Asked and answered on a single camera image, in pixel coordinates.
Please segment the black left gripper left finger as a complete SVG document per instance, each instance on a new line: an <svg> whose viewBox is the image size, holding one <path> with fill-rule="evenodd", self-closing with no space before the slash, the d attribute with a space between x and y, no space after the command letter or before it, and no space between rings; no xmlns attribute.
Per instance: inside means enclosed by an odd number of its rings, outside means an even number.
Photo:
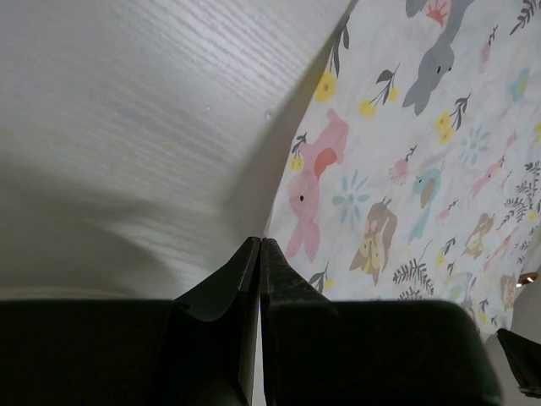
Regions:
<svg viewBox="0 0 541 406"><path fill-rule="evenodd" d="M259 252L176 299L4 300L2 404L251 404Z"/></svg>

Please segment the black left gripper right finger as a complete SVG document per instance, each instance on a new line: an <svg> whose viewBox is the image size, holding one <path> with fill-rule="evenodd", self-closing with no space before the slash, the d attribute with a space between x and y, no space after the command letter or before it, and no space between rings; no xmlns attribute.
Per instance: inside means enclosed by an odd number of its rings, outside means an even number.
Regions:
<svg viewBox="0 0 541 406"><path fill-rule="evenodd" d="M331 301L278 243L260 249L261 333L269 405L500 405L467 313L451 302Z"/></svg>

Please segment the animal print cloth placemat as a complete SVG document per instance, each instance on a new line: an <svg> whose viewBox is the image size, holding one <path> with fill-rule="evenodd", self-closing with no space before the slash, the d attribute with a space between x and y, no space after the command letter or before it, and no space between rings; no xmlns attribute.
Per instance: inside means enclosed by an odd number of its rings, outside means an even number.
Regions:
<svg viewBox="0 0 541 406"><path fill-rule="evenodd" d="M358 1L267 234L329 299L444 299L509 327L540 227L540 4Z"/></svg>

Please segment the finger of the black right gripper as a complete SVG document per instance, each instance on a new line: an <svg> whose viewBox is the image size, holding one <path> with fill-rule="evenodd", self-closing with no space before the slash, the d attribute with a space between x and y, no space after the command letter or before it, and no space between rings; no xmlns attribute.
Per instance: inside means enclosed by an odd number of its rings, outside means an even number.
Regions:
<svg viewBox="0 0 541 406"><path fill-rule="evenodd" d="M540 397L540 344L501 328L496 334L519 390L529 398Z"/></svg>

